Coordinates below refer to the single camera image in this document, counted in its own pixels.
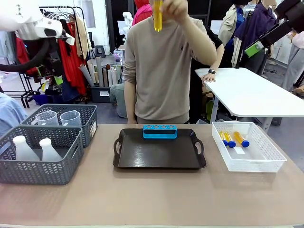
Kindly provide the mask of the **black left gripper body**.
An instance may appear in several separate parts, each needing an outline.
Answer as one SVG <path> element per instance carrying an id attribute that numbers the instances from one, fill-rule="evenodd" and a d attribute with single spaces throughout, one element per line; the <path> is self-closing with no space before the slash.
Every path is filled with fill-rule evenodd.
<path id="1" fill-rule="evenodd" d="M 63 65 L 57 51 L 49 52 L 47 56 L 47 68 L 54 76 L 62 76 Z"/>

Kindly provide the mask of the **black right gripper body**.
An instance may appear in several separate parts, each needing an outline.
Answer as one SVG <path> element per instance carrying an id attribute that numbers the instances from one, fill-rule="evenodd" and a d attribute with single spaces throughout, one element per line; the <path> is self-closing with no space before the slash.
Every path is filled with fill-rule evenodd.
<path id="1" fill-rule="evenodd" d="M 277 24 L 260 37 L 260 42 L 264 47 L 267 48 L 272 44 L 274 44 L 275 42 L 277 42 L 283 36 L 291 32 L 292 30 L 294 30 L 297 33 L 301 33 L 304 30 L 304 21 L 303 20 L 297 20 L 294 22 L 285 21 L 281 24 Z"/>

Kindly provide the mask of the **person's left hand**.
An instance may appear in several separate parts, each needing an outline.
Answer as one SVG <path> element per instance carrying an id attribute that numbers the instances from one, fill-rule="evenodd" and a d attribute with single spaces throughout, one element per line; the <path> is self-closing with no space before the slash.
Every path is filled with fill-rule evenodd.
<path id="1" fill-rule="evenodd" d="M 187 0 L 164 0 L 159 10 L 164 20 L 174 20 L 179 24 L 189 17 Z"/>

